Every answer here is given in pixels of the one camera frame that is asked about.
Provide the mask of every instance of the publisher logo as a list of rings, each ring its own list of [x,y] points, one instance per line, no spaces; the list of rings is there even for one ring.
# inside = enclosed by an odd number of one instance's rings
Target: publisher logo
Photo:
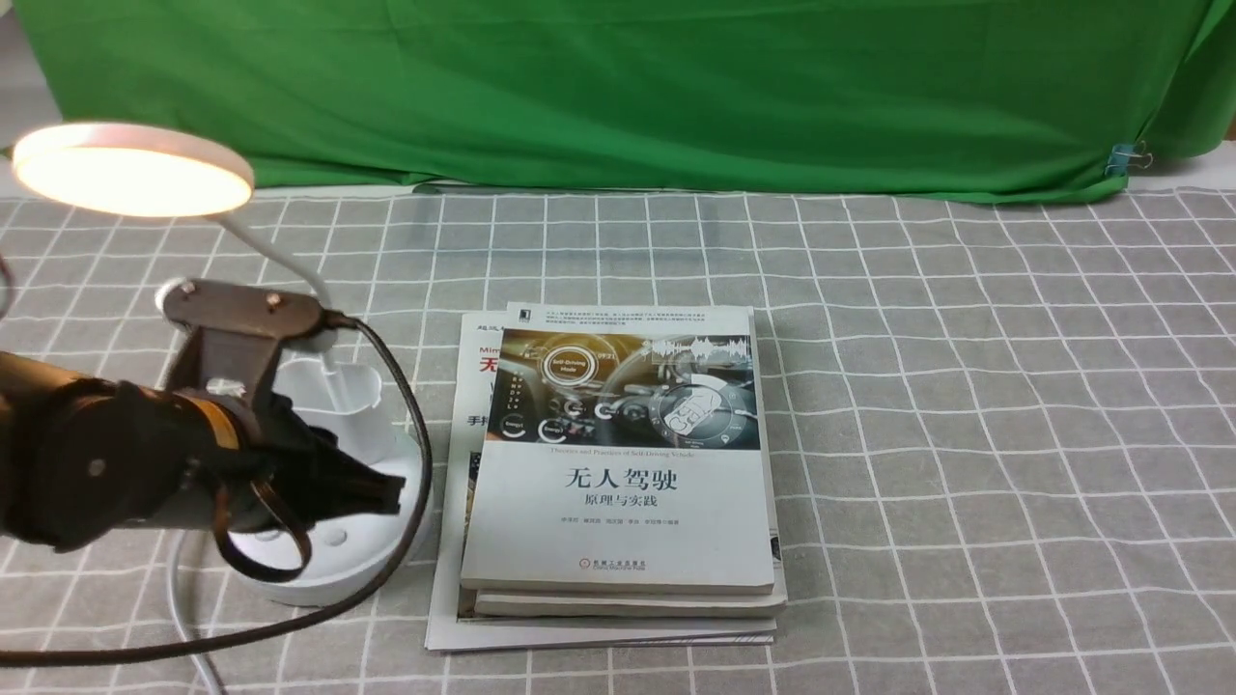
[[[583,559],[580,566],[592,569],[592,571],[646,571],[648,564],[644,560],[599,560]]]

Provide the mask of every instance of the white wall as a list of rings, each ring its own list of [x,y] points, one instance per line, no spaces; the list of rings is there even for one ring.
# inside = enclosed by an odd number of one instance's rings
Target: white wall
[[[33,127],[59,120],[43,72],[35,62],[16,12],[10,10],[0,16],[0,147],[7,147]],[[9,167],[0,166],[0,198],[20,194]]]

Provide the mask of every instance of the robotic arm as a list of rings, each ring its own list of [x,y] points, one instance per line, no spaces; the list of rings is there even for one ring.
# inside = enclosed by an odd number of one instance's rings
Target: robotic arm
[[[424,418],[398,364],[372,329],[310,296],[195,279],[173,288],[163,312],[187,340],[162,390],[110,382],[0,352],[0,535],[57,552],[119,528],[206,529],[220,555],[258,581],[295,579],[309,563],[314,523],[399,511],[402,477],[377,472],[309,427],[274,393],[286,349],[318,351],[337,329],[373,341],[433,460]],[[226,383],[227,393],[214,385]],[[424,465],[428,479],[431,466]],[[104,665],[187,655],[286,634],[337,616],[398,568],[428,506],[423,480],[399,545],[368,586],[326,608],[241,633],[114,652],[4,653],[0,667]],[[299,569],[262,565],[230,532],[282,529]]]

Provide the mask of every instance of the black power cord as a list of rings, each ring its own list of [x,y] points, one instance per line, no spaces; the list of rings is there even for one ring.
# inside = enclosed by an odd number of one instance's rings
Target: black power cord
[[[14,301],[17,298],[17,278],[12,275],[12,268],[9,267],[9,262],[0,256],[0,292],[4,292],[4,297],[0,298],[0,319],[9,314],[9,309],[12,308]]]
[[[382,570],[375,575],[373,579],[366,582],[365,586],[362,586],[356,594],[352,594],[347,599],[331,603],[325,608],[319,608],[311,613],[283,622],[232,632],[229,634],[220,634],[216,637],[192,639],[188,642],[153,644],[150,647],[130,647],[126,649],[0,652],[0,668],[110,667],[157,662],[162,659],[189,657],[193,654],[204,654],[206,652],[215,652],[219,649],[230,649],[232,647],[242,647],[263,639],[282,637],[290,632],[313,627],[334,617],[341,616],[342,613],[346,613],[365,602],[366,599],[376,594],[377,590],[391,579],[403,563],[403,556],[408,553],[408,549],[412,548],[412,543],[417,537],[417,531],[420,528],[425,512],[429,508],[429,486],[434,471],[434,458],[429,445],[429,428],[425,427],[425,417],[420,412],[420,406],[417,403],[417,397],[412,393],[412,386],[408,383],[408,378],[399,367],[399,362],[396,361],[394,355],[391,354],[391,349],[387,348],[386,343],[383,343],[381,338],[378,338],[378,334],[361,319],[349,317],[339,312],[328,312],[326,320],[330,328],[356,330],[363,334],[365,338],[373,344],[373,349],[377,350],[378,356],[382,357],[382,362],[386,364],[387,370],[391,371],[391,376],[394,377],[396,386],[399,388],[399,394],[403,396],[403,399],[408,406],[408,412],[412,414],[413,427],[417,430],[417,444],[420,448],[421,460],[420,491],[417,496],[417,503],[412,511],[412,518],[408,519],[408,526],[404,528],[403,535],[399,538],[399,543],[391,553],[391,559],[388,559],[386,565],[382,566]]]

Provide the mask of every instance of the binder clip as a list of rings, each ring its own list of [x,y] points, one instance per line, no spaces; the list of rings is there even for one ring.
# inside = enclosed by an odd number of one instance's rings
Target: binder clip
[[[1116,145],[1107,157],[1107,166],[1103,169],[1104,176],[1127,176],[1128,168],[1147,169],[1154,163],[1154,155],[1146,151],[1146,142],[1136,145]]]

